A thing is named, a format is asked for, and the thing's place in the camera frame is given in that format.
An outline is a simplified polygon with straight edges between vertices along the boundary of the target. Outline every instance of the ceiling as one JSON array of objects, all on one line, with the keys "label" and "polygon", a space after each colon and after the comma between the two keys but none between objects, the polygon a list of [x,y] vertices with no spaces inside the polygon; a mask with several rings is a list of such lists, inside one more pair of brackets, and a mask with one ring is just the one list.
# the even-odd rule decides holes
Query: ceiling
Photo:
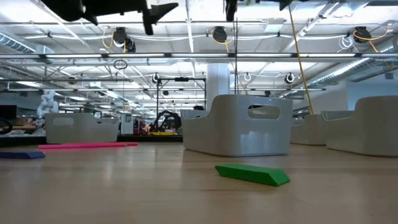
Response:
[{"label": "ceiling", "polygon": [[[121,48],[113,45],[111,48],[104,46],[111,44],[110,36],[116,27],[126,27],[127,34],[134,40],[137,52],[234,52],[234,42],[217,44],[213,39],[206,35],[209,34],[215,26],[224,26],[228,37],[233,36],[232,23],[225,22],[223,14],[223,2],[215,0],[201,1],[178,1],[178,0],[158,0],[148,1],[148,4],[163,4],[168,2],[178,2],[179,7],[164,16],[162,20],[154,26],[153,36],[146,36],[141,24],[142,15],[136,12],[126,13],[124,16],[109,15],[98,18],[99,26],[93,26],[82,19],[76,22],[59,22],[52,13],[43,11],[34,3],[38,0],[2,0],[0,2],[0,26],[17,38],[26,41],[29,44],[40,44],[52,49],[56,54],[83,54],[83,53],[121,53]],[[347,49],[342,49],[342,35],[354,31],[357,26],[366,26],[373,37],[382,36],[386,33],[387,25],[392,24],[389,32],[383,39],[375,40],[375,45],[385,41],[394,35],[398,28],[398,7],[397,6],[366,6],[365,1],[348,1],[350,3],[341,3],[331,14],[319,19],[312,26],[312,21],[316,20],[319,13],[325,6],[331,7],[326,1],[294,2],[292,4],[292,16],[296,32],[310,26],[302,38],[298,40],[298,47],[301,52],[365,52],[371,50],[369,44],[354,43]],[[187,23],[187,9],[191,23]],[[262,2],[261,4],[252,4],[250,6],[240,5],[236,14],[238,18],[238,52],[295,52],[293,32],[289,17],[289,10],[278,10],[278,5],[273,2]],[[189,30],[192,30],[192,39],[189,38]],[[8,47],[0,45],[0,54],[19,54]],[[44,66],[24,65],[29,64],[25,60],[8,60],[15,66],[23,67],[33,73],[44,76]],[[70,60],[56,60],[55,64],[61,62],[70,63]],[[119,72],[119,77],[130,78],[134,83],[123,82],[102,82],[104,88],[151,88],[151,78],[154,73],[158,73],[162,78],[170,77],[192,77],[205,78],[206,65],[209,62],[204,61],[178,61],[169,63],[165,59],[153,59],[152,62],[158,62],[158,65],[146,65],[146,59],[135,59],[138,65],[132,63],[127,69]],[[303,69],[307,79],[314,77],[322,71],[335,65],[334,61],[304,62]],[[229,63],[230,70],[233,71],[234,63]],[[47,73],[53,73],[51,78],[68,78],[74,76],[77,78],[113,78],[117,70],[113,68],[113,60],[101,62],[101,66],[48,66]],[[299,63],[297,62],[261,62],[261,61],[239,61],[238,73],[241,87],[246,88],[280,88],[286,87],[284,77],[289,72],[300,74]],[[252,77],[249,81],[244,79],[248,73]],[[59,83],[62,88],[76,88],[81,85],[69,85]],[[170,88],[194,88],[197,86],[194,82],[176,83],[170,82],[167,87]],[[152,105],[150,94],[142,92],[120,92],[121,95],[129,100],[140,103],[141,106]],[[104,100],[98,98],[95,93],[90,93],[90,99]],[[202,91],[173,92],[167,97],[174,98],[203,98]],[[203,101],[197,100],[189,104],[203,104]]]}]

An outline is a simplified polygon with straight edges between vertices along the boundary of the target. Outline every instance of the green foam block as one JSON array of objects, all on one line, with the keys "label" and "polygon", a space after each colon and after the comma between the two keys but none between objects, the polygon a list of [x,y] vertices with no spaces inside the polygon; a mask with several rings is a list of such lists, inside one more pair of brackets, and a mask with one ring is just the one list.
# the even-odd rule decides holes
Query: green foam block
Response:
[{"label": "green foam block", "polygon": [[250,166],[246,164],[225,164],[215,166],[222,177],[247,180],[259,184],[280,186],[290,181],[282,169]]}]

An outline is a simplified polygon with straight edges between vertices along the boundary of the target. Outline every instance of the red object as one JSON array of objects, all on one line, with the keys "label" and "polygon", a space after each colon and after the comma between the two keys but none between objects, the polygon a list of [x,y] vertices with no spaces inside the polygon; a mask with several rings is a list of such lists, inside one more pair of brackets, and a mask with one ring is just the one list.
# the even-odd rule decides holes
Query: red object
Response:
[{"label": "red object", "polygon": [[138,146],[136,142],[95,142],[39,145],[39,149],[88,149],[96,147]]}]

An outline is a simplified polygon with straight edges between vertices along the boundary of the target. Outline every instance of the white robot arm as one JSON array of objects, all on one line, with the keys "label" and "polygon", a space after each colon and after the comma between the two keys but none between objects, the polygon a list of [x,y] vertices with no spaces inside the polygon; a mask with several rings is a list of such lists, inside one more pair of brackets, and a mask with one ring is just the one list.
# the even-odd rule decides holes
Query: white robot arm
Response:
[{"label": "white robot arm", "polygon": [[37,108],[37,118],[41,119],[46,113],[58,113],[58,102],[54,101],[55,91],[45,90],[42,102]]}]

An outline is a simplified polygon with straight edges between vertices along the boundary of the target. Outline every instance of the white column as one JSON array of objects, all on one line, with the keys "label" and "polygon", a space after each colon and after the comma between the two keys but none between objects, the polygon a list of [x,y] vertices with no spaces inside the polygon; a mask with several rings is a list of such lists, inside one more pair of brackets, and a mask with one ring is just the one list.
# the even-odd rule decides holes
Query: white column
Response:
[{"label": "white column", "polygon": [[206,74],[207,103],[206,110],[209,111],[213,99],[218,95],[229,94],[229,65],[228,63],[207,64]]}]

